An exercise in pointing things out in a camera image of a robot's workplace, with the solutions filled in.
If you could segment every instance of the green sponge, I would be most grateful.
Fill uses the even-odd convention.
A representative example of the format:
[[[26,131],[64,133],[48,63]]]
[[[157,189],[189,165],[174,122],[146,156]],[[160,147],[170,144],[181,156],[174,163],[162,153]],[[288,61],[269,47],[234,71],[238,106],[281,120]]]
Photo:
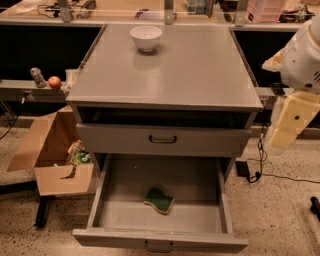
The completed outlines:
[[[157,212],[167,215],[174,202],[173,197],[167,196],[157,188],[151,188],[144,199],[145,204],[151,205]]]

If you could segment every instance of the white robot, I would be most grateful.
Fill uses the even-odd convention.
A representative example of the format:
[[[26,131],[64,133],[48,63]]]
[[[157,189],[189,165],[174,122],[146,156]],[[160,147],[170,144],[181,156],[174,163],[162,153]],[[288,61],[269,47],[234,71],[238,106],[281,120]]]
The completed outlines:
[[[305,22],[262,68],[280,72],[282,83],[292,88],[285,99],[278,97],[265,137],[265,151],[278,155],[320,111],[320,13]]]

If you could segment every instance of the countertop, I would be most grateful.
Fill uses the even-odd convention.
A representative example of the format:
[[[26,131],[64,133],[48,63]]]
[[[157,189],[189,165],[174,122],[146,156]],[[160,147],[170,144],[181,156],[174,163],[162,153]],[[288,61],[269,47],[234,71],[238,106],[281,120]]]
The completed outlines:
[[[159,26],[160,44],[143,53],[130,37],[134,26],[107,26],[68,103],[262,108],[227,27]]]

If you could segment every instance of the red apple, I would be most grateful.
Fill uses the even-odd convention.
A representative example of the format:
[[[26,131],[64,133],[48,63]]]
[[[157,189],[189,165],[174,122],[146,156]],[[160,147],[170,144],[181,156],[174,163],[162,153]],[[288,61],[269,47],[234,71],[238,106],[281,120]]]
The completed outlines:
[[[48,79],[48,84],[52,89],[60,89],[61,79],[57,76],[52,76]]]

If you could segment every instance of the white bowl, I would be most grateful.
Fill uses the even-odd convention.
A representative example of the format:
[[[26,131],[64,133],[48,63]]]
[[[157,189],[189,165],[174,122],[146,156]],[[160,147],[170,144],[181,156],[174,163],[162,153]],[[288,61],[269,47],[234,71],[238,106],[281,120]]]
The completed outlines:
[[[139,26],[131,29],[130,35],[141,51],[150,52],[159,44],[162,30],[154,26]]]

